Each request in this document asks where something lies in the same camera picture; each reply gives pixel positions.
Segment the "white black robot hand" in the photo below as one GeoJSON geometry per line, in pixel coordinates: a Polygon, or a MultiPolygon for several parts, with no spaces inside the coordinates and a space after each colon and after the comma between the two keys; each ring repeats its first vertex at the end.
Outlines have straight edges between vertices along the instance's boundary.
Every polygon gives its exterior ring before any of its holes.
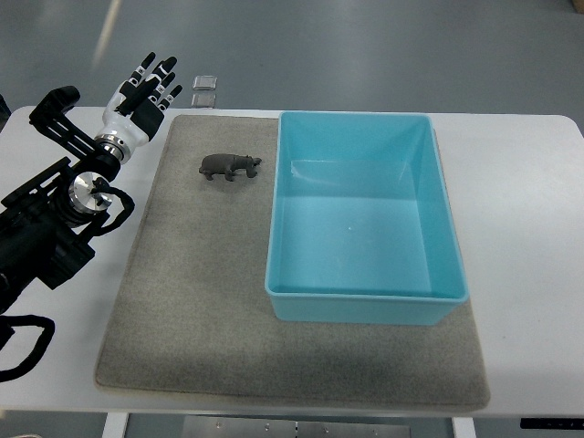
{"type": "Polygon", "coordinates": [[[123,81],[109,100],[103,128],[95,141],[125,163],[158,132],[166,110],[182,92],[174,82],[176,57],[160,62],[151,52],[123,81]]]}

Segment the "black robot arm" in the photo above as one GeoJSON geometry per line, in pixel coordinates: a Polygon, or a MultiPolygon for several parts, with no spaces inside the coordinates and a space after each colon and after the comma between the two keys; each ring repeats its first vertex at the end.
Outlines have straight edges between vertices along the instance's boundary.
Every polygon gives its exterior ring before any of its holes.
{"type": "Polygon", "coordinates": [[[30,124],[78,158],[62,158],[1,202],[1,309],[7,311],[39,279],[55,289],[95,255],[89,242],[120,227],[135,208],[112,186],[122,155],[98,143],[66,116],[78,89],[53,89],[32,110],[30,124]]]}

